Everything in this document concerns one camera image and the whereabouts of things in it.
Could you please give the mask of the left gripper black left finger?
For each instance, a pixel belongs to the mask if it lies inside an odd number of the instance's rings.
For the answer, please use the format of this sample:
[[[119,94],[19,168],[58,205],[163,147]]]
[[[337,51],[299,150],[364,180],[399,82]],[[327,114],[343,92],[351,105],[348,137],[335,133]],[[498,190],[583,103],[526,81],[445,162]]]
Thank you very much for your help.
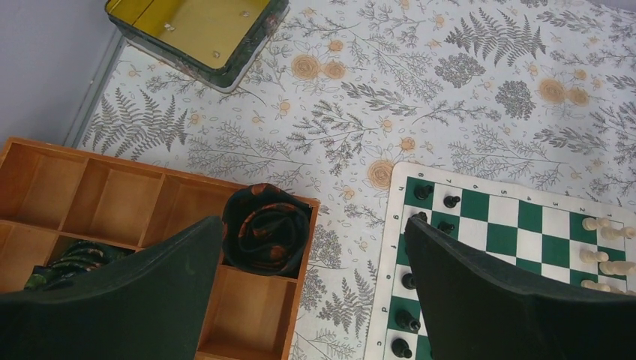
[[[193,359],[222,232],[219,217],[205,217],[109,265],[3,294],[1,357]]]

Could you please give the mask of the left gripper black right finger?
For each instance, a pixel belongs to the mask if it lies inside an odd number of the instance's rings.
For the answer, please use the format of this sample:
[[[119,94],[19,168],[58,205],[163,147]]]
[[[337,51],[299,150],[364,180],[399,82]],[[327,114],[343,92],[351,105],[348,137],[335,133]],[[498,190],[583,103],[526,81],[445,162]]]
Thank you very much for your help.
[[[435,359],[633,359],[635,297],[534,274],[419,215],[404,231]]]

